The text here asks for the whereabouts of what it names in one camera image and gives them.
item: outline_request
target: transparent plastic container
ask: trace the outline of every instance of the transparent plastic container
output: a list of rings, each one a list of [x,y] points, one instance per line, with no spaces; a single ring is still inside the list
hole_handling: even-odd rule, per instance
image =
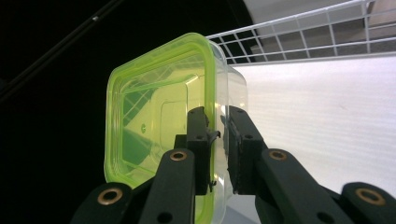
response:
[[[229,84],[238,90],[230,94]],[[229,102],[246,109],[246,99],[243,77],[227,65],[219,46],[198,34],[183,35],[116,68],[107,86],[106,181],[134,189],[154,177],[175,136],[187,133],[187,113],[195,107],[205,107],[210,130],[227,136]],[[232,192],[227,146],[218,139],[212,147],[211,175],[218,184],[196,196],[196,223],[220,223],[224,217]]]

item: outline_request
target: container lid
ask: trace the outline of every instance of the container lid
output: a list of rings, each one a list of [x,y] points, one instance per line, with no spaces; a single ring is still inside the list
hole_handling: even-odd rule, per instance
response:
[[[204,106],[209,128],[217,128],[216,73],[224,73],[219,65],[226,62],[214,51],[203,36],[186,34],[112,72],[107,86],[107,182],[134,189],[154,177],[163,153],[174,148],[175,136],[187,133],[187,112],[195,107]],[[214,200],[214,193],[196,197],[197,223],[211,221]]]

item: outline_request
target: white wire rack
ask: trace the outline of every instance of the white wire rack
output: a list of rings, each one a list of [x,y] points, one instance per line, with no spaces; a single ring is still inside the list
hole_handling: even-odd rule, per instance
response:
[[[373,11],[378,1],[353,0],[207,38],[229,64],[396,51],[396,21],[375,23],[396,18],[396,8]]]

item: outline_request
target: wire shelf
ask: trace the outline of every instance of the wire shelf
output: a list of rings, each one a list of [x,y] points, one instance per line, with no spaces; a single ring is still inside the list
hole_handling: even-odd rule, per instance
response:
[[[265,63],[396,51],[396,8],[373,12],[375,0],[331,7],[207,36],[228,64]]]

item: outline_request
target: dark ceiling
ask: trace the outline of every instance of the dark ceiling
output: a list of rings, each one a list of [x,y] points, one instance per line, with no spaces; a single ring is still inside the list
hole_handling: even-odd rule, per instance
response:
[[[114,1],[93,22],[108,2],[1,3],[1,223],[67,223],[105,183],[106,84],[115,67],[188,32],[251,24],[242,0]]]

